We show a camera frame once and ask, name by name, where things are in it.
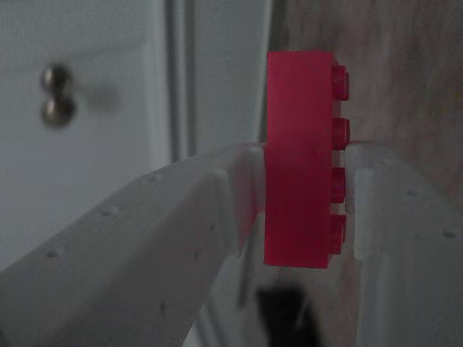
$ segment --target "metal knob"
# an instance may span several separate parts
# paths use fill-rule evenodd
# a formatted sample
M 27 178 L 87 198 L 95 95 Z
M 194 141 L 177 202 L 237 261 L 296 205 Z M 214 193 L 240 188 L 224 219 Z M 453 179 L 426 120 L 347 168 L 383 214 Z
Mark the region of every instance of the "metal knob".
M 72 76 L 65 66 L 52 64 L 43 71 L 41 83 L 47 93 L 62 95 L 71 92 Z
M 68 124 L 75 113 L 72 100 L 72 75 L 61 64 L 45 68 L 41 77 L 42 89 L 48 98 L 42 107 L 42 120 L 47 126 L 62 127 Z
M 54 96 L 43 104 L 42 120 L 50 127 L 68 124 L 75 113 L 74 101 L 68 96 Z

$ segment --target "white cabinet door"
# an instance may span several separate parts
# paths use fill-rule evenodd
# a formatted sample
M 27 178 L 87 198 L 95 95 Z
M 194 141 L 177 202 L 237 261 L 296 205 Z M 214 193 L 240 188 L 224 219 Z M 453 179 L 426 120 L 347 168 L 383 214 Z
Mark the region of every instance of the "white cabinet door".
M 0 270 L 169 163 L 162 6 L 0 3 Z M 50 63 L 72 74 L 77 106 L 57 129 L 41 119 L 40 78 Z

